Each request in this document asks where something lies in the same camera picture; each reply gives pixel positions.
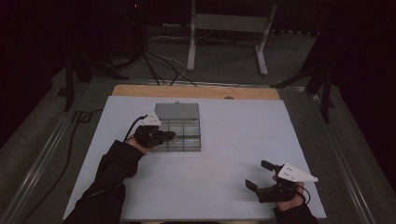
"metal frame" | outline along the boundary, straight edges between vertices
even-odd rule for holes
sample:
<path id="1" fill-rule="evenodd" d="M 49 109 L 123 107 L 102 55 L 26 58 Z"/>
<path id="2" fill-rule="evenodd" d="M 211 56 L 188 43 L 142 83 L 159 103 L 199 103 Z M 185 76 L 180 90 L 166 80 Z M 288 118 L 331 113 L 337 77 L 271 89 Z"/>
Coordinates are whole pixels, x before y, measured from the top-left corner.
<path id="1" fill-rule="evenodd" d="M 193 71 L 195 66 L 195 29 L 243 31 L 252 33 L 262 33 L 262 42 L 256 45 L 256 56 L 259 63 L 259 70 L 262 76 L 268 75 L 266 61 L 263 50 L 270 33 L 272 21 L 276 12 L 276 6 L 272 5 L 268 17 L 242 17 L 226 15 L 209 15 L 195 12 L 195 0 L 191 2 L 191 36 L 189 58 L 187 60 L 187 71 Z"/>
<path id="2" fill-rule="evenodd" d="M 352 202 L 355 204 L 356 211 L 358 212 L 359 217 L 361 218 L 361 223 L 376 223 L 374 215 L 370 211 L 370 208 L 364 199 L 364 196 L 361 192 L 361 187 L 359 186 L 357 180 L 352 174 L 352 171 L 348 165 L 346 156 L 342 151 L 341 147 L 338 145 L 337 140 L 332 133 L 332 130 L 329 128 L 329 124 L 326 123 L 320 114 L 320 100 L 318 96 L 315 95 L 308 95 L 311 101 L 311 105 L 317 115 L 318 121 L 322 126 L 323 132 L 329 138 L 329 143 L 332 146 L 332 155 L 335 158 L 335 162 L 338 166 L 338 169 L 341 173 L 341 176 L 344 179 L 344 183 L 346 184 L 346 188 L 349 192 L 349 195 L 352 199 Z"/>
<path id="3" fill-rule="evenodd" d="M 29 200 L 29 197 L 34 190 L 35 185 L 37 184 L 45 168 L 47 167 L 47 164 L 49 163 L 53 152 L 58 146 L 58 143 L 61 141 L 62 136 L 64 135 L 64 131 L 66 130 L 69 121 L 73 117 L 73 114 L 78 107 L 79 101 L 85 95 L 88 86 L 88 84 L 84 83 L 78 84 L 77 100 L 73 104 L 71 104 L 70 109 L 60 117 L 60 120 L 58 121 L 51 136 L 49 137 L 47 144 L 40 151 L 40 154 L 37 156 L 35 162 L 30 167 L 20 187 L 17 189 L 17 192 L 12 198 L 11 203 L 7 206 L 6 211 L 1 214 L 0 223 L 16 223 L 16 221 L 18 220 L 23 207 Z"/>

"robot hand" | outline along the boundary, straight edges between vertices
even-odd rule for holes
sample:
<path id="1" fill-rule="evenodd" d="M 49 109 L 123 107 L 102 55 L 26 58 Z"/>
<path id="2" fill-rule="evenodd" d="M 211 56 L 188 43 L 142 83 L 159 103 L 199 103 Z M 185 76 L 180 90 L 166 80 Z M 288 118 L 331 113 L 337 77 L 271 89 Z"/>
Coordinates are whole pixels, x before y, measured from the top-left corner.
<path id="1" fill-rule="evenodd" d="M 307 174 L 289 164 L 282 166 L 273 165 L 268 161 L 262 161 L 262 167 L 275 171 L 276 184 L 271 188 L 259 189 L 257 185 L 246 180 L 246 187 L 256 193 L 260 203 L 288 202 L 294 198 L 298 192 L 298 182 L 314 181 L 318 179 Z"/>

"table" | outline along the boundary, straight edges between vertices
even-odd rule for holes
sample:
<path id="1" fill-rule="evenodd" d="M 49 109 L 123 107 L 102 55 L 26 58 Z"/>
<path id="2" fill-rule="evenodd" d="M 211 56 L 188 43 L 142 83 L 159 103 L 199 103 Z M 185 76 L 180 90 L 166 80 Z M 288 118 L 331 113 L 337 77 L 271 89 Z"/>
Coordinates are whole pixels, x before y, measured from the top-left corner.
<path id="1" fill-rule="evenodd" d="M 194 70 L 195 63 L 195 29 L 242 31 L 262 33 L 262 42 L 256 46 L 256 55 L 259 63 L 260 74 L 268 75 L 264 56 L 262 54 L 267 37 L 270 33 L 272 20 L 276 12 L 276 4 L 272 4 L 267 17 L 228 16 L 219 14 L 196 13 L 195 0 L 191 3 L 191 36 L 187 70 Z"/>
<path id="2" fill-rule="evenodd" d="M 261 160 L 289 162 L 309 173 L 286 107 L 275 90 L 119 85 L 107 100 L 64 217 L 93 181 L 102 155 L 129 129 L 125 120 L 150 113 L 155 103 L 174 101 L 200 106 L 202 151 L 144 157 L 134 181 L 125 180 L 121 219 L 273 218 L 274 205 L 258 203 L 256 195 L 245 188 L 245 179 L 262 188 L 274 184 L 272 173 L 260 167 Z M 312 213 L 326 217 L 315 185 L 305 186 L 312 196 Z"/>

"hand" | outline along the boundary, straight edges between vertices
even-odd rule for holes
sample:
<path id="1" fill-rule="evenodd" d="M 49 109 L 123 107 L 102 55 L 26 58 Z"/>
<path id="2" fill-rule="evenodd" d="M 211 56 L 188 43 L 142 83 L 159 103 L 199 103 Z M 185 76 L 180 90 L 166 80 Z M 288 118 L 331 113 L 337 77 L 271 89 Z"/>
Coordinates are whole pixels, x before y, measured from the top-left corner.
<path id="1" fill-rule="evenodd" d="M 126 141 L 127 144 L 139 149 L 141 152 L 143 152 L 143 154 L 147 154 L 149 151 L 151 151 L 152 149 L 154 149 L 155 147 L 142 147 L 140 146 L 137 142 L 136 139 L 134 139 L 133 137 L 128 138 L 128 140 Z"/>
<path id="2" fill-rule="evenodd" d="M 299 182 L 298 186 L 299 187 L 297 188 L 297 191 L 304 195 L 304 182 Z M 279 211 L 283 212 L 293 207 L 300 206 L 303 203 L 304 203 L 304 198 L 300 194 L 296 194 L 294 198 L 288 202 L 277 202 L 276 207 L 279 209 Z"/>

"dark background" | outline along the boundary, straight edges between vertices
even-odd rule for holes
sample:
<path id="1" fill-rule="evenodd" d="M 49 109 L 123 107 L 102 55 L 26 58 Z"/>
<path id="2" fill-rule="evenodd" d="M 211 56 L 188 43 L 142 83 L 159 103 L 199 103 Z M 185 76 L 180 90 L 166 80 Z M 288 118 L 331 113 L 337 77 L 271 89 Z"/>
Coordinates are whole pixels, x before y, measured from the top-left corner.
<path id="1" fill-rule="evenodd" d="M 50 90 L 51 78 L 64 68 L 66 36 L 85 46 L 95 59 L 122 54 L 113 32 L 126 35 L 120 10 L 122 1 L 96 1 L 98 11 L 120 27 L 95 19 L 90 1 L 1 0 L 0 1 L 0 104 L 2 146 L 40 99 Z M 197 1 L 197 11 L 216 12 L 221 1 Z M 261 15 L 258 1 L 223 1 L 221 13 Z M 186 0 L 148 0 L 141 3 L 145 22 L 161 26 L 190 22 L 191 3 Z M 332 83 L 340 92 L 359 124 L 390 184 L 396 189 L 392 172 L 396 161 L 396 59 L 395 6 L 392 2 L 337 2 L 283 0 L 273 23 L 275 32 L 317 35 L 308 55 L 308 66 L 327 59 L 330 49 L 340 54 L 332 70 Z M 81 30 L 87 29 L 85 35 Z M 93 40 L 91 45 L 84 45 Z"/>

